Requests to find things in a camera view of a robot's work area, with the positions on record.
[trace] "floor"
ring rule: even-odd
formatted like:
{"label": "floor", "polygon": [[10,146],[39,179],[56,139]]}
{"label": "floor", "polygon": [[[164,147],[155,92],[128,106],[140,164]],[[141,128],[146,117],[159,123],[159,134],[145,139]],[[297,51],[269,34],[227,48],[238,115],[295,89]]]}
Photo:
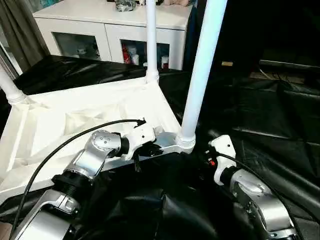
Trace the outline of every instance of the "floor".
{"label": "floor", "polygon": [[0,222],[0,240],[9,240],[12,225]]}

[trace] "black cable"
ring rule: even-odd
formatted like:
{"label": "black cable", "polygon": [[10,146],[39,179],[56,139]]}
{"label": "black cable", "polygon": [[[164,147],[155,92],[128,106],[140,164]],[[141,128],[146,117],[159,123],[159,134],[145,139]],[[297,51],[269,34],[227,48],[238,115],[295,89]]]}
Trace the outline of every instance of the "black cable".
{"label": "black cable", "polygon": [[22,199],[21,199],[21,202],[19,204],[19,207],[16,211],[16,215],[15,215],[15,218],[14,218],[14,221],[13,221],[13,224],[12,224],[12,229],[11,229],[11,232],[10,232],[10,237],[9,239],[11,240],[12,236],[13,236],[13,233],[15,231],[15,229],[17,228],[17,225],[18,225],[18,221],[19,221],[19,217],[20,217],[20,213],[22,211],[22,208],[24,207],[24,204],[26,202],[26,197],[27,197],[27,194],[28,192],[30,191],[30,188],[36,178],[36,176],[38,175],[38,173],[40,172],[40,170],[42,169],[42,167],[49,161],[50,158],[52,158],[53,155],[55,155],[60,149],[62,149],[64,146],[66,146],[67,144],[69,144],[70,142],[72,142],[73,140],[81,137],[82,135],[85,135],[89,132],[92,132],[94,130],[97,130],[97,129],[100,129],[100,128],[103,128],[103,127],[106,127],[106,126],[109,126],[109,125],[113,125],[113,124],[120,124],[120,123],[137,123],[138,126],[144,124],[146,121],[144,120],[139,120],[139,119],[123,119],[123,120],[117,120],[117,121],[110,121],[110,122],[106,122],[106,123],[103,123],[101,125],[98,125],[98,126],[95,126],[95,127],[92,127],[92,128],[89,128],[83,132],[80,132],[78,133],[77,135],[74,135],[73,137],[69,138],[67,141],[65,141],[64,143],[62,143],[60,146],[58,146],[55,150],[53,150],[41,163],[40,165],[36,168],[36,170],[34,171],[33,175],[31,176],[28,184],[26,185],[25,187],[25,190],[24,190],[24,193],[23,193],[23,196],[22,196]]}
{"label": "black cable", "polygon": [[[258,174],[252,169],[250,168],[248,165],[246,165],[245,163],[235,159],[234,157],[232,156],[229,156],[229,155],[226,155],[226,154],[223,154],[223,153],[220,153],[218,151],[215,151],[216,152],[216,155],[217,156],[221,156],[221,157],[224,157],[226,159],[230,159],[234,162],[236,162],[237,164],[239,164],[242,168],[244,168],[245,170],[247,170],[248,172],[250,172],[251,174],[255,175],[258,179],[262,180],[263,183],[274,193],[274,195],[282,202],[282,204],[284,205],[284,207],[287,209],[287,212],[293,222],[293,225],[295,227],[295,230],[297,231],[298,233],[298,236],[299,238],[301,238],[301,240],[304,240],[304,236],[302,235],[302,231],[300,229],[300,227],[298,226],[298,223],[296,221],[296,219],[294,218],[294,216],[291,214],[291,212],[289,211],[289,208],[287,206],[287,204],[285,203],[283,197],[274,189],[272,188],[269,184],[266,183],[265,180],[261,179],[261,176],[258,176]],[[303,208],[303,210],[305,210],[308,214],[310,214],[310,211],[309,210],[306,210],[305,208]]]}

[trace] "white plastic pipe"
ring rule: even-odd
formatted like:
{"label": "white plastic pipe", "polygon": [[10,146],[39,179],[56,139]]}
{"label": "white plastic pipe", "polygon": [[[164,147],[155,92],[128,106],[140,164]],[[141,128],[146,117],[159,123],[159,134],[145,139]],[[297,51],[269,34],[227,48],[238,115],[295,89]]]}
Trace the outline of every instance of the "white plastic pipe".
{"label": "white plastic pipe", "polygon": [[157,68],[157,35],[156,35],[156,2],[146,0],[146,30],[147,30],[147,82],[159,82]]}
{"label": "white plastic pipe", "polygon": [[0,87],[5,93],[9,104],[17,104],[25,99],[24,93],[17,88],[4,67],[0,64]]}
{"label": "white plastic pipe", "polygon": [[195,131],[226,5],[227,0],[207,0],[206,2],[182,127],[176,137],[176,143],[184,149],[192,150],[196,143]]}

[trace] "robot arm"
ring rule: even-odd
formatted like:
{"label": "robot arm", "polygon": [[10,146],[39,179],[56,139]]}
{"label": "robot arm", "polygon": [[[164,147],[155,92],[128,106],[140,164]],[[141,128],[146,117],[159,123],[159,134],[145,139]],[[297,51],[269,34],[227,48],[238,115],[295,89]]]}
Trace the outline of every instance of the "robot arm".
{"label": "robot arm", "polygon": [[229,191],[246,210],[263,240],[297,240],[295,226],[285,205],[274,192],[254,174],[238,168],[235,161],[217,156],[217,152],[232,158],[236,152],[228,135],[209,142],[209,162],[216,167],[214,181],[229,187]]}
{"label": "robot arm", "polygon": [[72,219],[81,210],[81,203],[90,196],[93,181],[105,162],[113,157],[129,161],[135,150],[155,138],[147,123],[124,137],[105,130],[95,131],[63,173],[53,177],[52,189],[42,195],[11,239],[72,239],[75,230],[67,219]]}

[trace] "gray curtain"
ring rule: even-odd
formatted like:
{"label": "gray curtain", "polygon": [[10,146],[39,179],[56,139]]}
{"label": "gray curtain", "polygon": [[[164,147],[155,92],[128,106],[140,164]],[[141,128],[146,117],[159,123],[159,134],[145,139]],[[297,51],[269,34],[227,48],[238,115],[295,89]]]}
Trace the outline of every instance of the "gray curtain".
{"label": "gray curtain", "polygon": [[23,72],[48,54],[27,11],[29,9],[17,0],[0,0],[0,24],[10,50]]}

